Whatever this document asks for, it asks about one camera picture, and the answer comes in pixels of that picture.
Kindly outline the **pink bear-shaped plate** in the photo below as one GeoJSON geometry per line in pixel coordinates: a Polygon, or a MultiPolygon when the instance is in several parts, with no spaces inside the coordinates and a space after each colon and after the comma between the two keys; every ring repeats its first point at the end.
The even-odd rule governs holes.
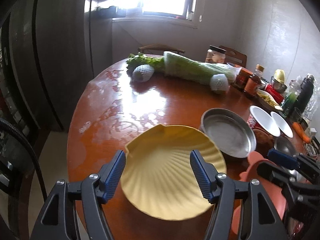
{"type": "Polygon", "coordinates": [[[267,169],[273,163],[255,151],[249,154],[248,162],[248,169],[240,174],[248,196],[234,210],[231,230],[238,239],[287,239],[281,221],[286,200],[281,188],[267,179],[267,169]]]}

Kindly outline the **steel mixing bowl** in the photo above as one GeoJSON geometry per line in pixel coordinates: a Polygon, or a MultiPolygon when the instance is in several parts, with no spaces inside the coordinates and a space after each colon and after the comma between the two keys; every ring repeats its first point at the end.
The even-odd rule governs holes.
{"type": "MultiPolygon", "coordinates": [[[[286,137],[277,137],[274,141],[274,148],[284,154],[294,156],[297,154],[297,151],[291,141],[286,137]]],[[[305,178],[296,170],[289,170],[285,168],[293,177],[296,178],[298,182],[305,181],[305,178]]]]}

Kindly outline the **small white noodle cup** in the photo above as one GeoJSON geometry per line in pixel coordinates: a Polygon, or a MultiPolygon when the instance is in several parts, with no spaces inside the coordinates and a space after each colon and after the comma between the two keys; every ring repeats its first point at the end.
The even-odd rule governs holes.
{"type": "Polygon", "coordinates": [[[278,125],[281,133],[283,133],[288,138],[293,138],[293,132],[289,124],[276,112],[271,112],[270,115],[278,125]]]}

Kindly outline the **shallow steel round pan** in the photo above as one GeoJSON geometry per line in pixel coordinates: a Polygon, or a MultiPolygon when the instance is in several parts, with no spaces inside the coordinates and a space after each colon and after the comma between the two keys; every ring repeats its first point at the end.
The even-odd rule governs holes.
{"type": "Polygon", "coordinates": [[[245,159],[255,151],[257,141],[247,122],[224,108],[211,108],[201,117],[200,130],[231,159],[245,159]]]}

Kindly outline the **yellow shell-shaped plate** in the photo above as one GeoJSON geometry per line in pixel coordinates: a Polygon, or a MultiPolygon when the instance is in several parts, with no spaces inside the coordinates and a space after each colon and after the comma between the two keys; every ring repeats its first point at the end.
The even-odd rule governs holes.
{"type": "Polygon", "coordinates": [[[163,220],[186,220],[210,208],[190,166],[190,153],[227,171],[216,144],[196,128],[159,124],[125,145],[126,165],[120,178],[127,200],[138,210],[163,220]]]}

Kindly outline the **large white noodle cup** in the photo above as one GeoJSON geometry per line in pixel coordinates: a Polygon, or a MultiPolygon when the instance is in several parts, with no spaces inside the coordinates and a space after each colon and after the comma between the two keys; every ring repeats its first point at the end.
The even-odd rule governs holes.
{"type": "Polygon", "coordinates": [[[280,136],[280,129],[270,114],[258,106],[250,106],[246,122],[254,132],[257,145],[273,147],[274,140],[280,136]]]}

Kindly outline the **orange carrot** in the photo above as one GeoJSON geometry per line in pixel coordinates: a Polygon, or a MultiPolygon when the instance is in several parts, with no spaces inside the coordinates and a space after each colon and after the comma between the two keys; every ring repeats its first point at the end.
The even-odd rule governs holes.
{"type": "Polygon", "coordinates": [[[295,130],[295,132],[298,134],[298,136],[306,143],[309,144],[311,142],[311,139],[306,135],[306,133],[304,132],[301,124],[294,122],[292,124],[293,129],[295,130]]]}

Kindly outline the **dark glass cup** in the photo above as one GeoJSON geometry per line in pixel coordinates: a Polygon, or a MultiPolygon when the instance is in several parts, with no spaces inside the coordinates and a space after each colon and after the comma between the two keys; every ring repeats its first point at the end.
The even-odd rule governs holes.
{"type": "Polygon", "coordinates": [[[301,119],[302,119],[302,113],[297,107],[295,107],[290,115],[290,122],[300,123],[301,119]]]}

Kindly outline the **green liquid plastic bottle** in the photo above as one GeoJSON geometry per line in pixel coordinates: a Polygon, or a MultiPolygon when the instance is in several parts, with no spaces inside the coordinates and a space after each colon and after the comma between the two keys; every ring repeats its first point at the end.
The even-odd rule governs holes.
{"type": "Polygon", "coordinates": [[[300,88],[300,82],[294,80],[290,83],[289,91],[286,94],[284,100],[281,103],[281,107],[283,109],[282,115],[286,118],[289,116],[289,113],[295,104],[295,101],[297,100],[299,94],[300,94],[301,88],[300,88]]]}

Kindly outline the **black thermos flask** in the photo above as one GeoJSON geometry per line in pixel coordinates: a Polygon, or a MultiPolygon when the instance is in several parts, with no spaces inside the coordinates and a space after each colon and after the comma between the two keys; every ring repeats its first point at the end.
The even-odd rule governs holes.
{"type": "Polygon", "coordinates": [[[300,113],[303,113],[306,109],[306,106],[309,103],[311,96],[313,95],[315,77],[312,74],[308,74],[304,78],[298,76],[296,78],[296,81],[300,85],[300,94],[293,104],[293,108],[290,113],[291,115],[295,111],[295,108],[299,109],[300,113]]]}

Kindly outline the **small steel bowl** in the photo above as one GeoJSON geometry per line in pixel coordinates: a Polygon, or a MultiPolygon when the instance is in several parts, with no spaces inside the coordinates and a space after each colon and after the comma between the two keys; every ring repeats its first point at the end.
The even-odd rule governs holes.
{"type": "Polygon", "coordinates": [[[274,78],[274,76],[271,77],[271,86],[276,92],[280,94],[283,94],[287,89],[287,85],[279,82],[277,79],[274,78]]]}

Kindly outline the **red chili sauce jar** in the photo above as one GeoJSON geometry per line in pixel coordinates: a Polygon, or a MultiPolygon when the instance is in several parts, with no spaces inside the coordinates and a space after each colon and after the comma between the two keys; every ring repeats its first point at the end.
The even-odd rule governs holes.
{"type": "Polygon", "coordinates": [[[236,80],[234,82],[234,87],[236,87],[239,90],[244,90],[247,81],[249,80],[249,77],[252,75],[253,73],[249,70],[247,70],[246,68],[241,67],[239,74],[236,77],[236,80]]]}

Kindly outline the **foam-netted fruit left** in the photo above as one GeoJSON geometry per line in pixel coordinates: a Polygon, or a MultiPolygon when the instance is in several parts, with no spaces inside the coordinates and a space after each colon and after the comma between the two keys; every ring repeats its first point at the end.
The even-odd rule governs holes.
{"type": "Polygon", "coordinates": [[[132,73],[132,79],[136,82],[146,82],[151,79],[155,69],[149,64],[143,64],[135,68],[132,73]]]}

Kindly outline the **curved wooden chair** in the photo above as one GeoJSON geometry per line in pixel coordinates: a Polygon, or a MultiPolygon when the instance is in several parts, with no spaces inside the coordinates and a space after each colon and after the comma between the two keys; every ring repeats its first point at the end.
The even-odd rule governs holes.
{"type": "Polygon", "coordinates": [[[177,54],[184,54],[185,50],[174,48],[172,46],[168,46],[165,44],[154,43],[146,46],[142,46],[138,48],[138,52],[144,53],[146,50],[154,50],[154,51],[171,51],[177,54]]]}

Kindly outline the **grey refrigerator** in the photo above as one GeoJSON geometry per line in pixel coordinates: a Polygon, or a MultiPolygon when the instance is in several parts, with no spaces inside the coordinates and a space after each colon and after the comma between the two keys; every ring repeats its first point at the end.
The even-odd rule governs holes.
{"type": "Polygon", "coordinates": [[[1,80],[29,133],[67,131],[94,76],[89,2],[16,0],[1,20],[1,80]]]}

